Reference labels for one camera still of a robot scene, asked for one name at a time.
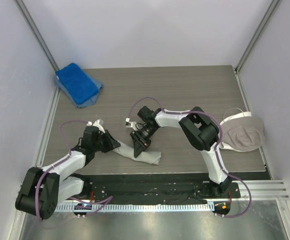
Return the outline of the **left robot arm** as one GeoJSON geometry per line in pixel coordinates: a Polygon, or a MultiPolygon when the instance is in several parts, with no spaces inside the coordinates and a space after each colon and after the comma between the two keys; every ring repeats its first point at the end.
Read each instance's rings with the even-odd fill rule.
{"type": "Polygon", "coordinates": [[[87,126],[78,144],[67,155],[53,164],[27,171],[15,208],[47,220],[63,201],[71,197],[87,199],[92,187],[87,177],[76,171],[89,164],[97,152],[107,153],[120,146],[108,130],[87,126]]]}

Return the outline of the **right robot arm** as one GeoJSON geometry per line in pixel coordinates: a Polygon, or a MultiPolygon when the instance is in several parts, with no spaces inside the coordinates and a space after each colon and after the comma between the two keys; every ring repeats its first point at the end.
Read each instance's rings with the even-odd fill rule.
{"type": "Polygon", "coordinates": [[[135,158],[151,145],[150,138],[159,128],[181,129],[189,143],[203,156],[208,169],[211,194],[220,198],[228,193],[232,179],[223,166],[218,147],[221,127],[201,108],[194,107],[190,111],[179,112],[165,109],[153,111],[144,106],[137,115],[143,121],[141,128],[137,128],[137,122],[126,119],[126,127],[133,129],[130,136],[134,143],[135,158]]]}

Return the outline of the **blue folded towel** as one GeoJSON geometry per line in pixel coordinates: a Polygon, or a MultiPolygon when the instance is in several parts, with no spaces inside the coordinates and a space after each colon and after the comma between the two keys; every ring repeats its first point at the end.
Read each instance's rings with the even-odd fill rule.
{"type": "Polygon", "coordinates": [[[84,103],[98,93],[97,87],[91,81],[92,77],[75,63],[55,71],[55,75],[77,104],[84,103]]]}

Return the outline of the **light blue mesh cloth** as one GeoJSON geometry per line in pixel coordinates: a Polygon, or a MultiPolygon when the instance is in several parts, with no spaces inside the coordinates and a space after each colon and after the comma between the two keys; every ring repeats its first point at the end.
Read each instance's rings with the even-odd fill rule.
{"type": "Polygon", "coordinates": [[[69,100],[71,101],[71,103],[75,107],[77,107],[77,108],[89,107],[89,106],[92,106],[92,105],[94,105],[96,103],[97,98],[99,96],[99,93],[100,93],[101,89],[103,88],[103,84],[101,82],[99,82],[98,80],[94,79],[94,78],[91,78],[91,81],[97,87],[98,93],[95,94],[94,96],[92,96],[91,98],[89,98],[84,103],[77,104],[77,103],[75,103],[74,99],[71,97],[71,95],[69,94],[69,92],[65,89],[65,87],[60,83],[60,81],[58,80],[58,77],[57,76],[54,77],[54,84],[55,84],[55,86],[58,87],[58,88],[60,88],[65,93],[65,95],[69,98],[69,100]]]}

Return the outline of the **grey cloth pile in bowl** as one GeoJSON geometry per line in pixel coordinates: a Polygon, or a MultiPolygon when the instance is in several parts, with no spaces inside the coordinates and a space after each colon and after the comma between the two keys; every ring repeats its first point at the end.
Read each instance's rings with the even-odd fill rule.
{"type": "Polygon", "coordinates": [[[223,115],[220,125],[222,127],[222,140],[219,148],[235,152],[251,152],[260,148],[265,142],[264,125],[262,120],[254,117],[250,111],[223,115]]]}

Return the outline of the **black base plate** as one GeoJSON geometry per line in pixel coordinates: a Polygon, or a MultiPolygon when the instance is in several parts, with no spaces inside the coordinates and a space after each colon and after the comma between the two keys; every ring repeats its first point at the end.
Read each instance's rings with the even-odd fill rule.
{"type": "Polygon", "coordinates": [[[208,179],[207,173],[152,173],[152,174],[103,174],[85,175],[87,183],[97,200],[113,196],[126,199],[185,195],[188,197],[238,199],[241,197],[238,184],[226,180],[220,186],[208,179]]]}

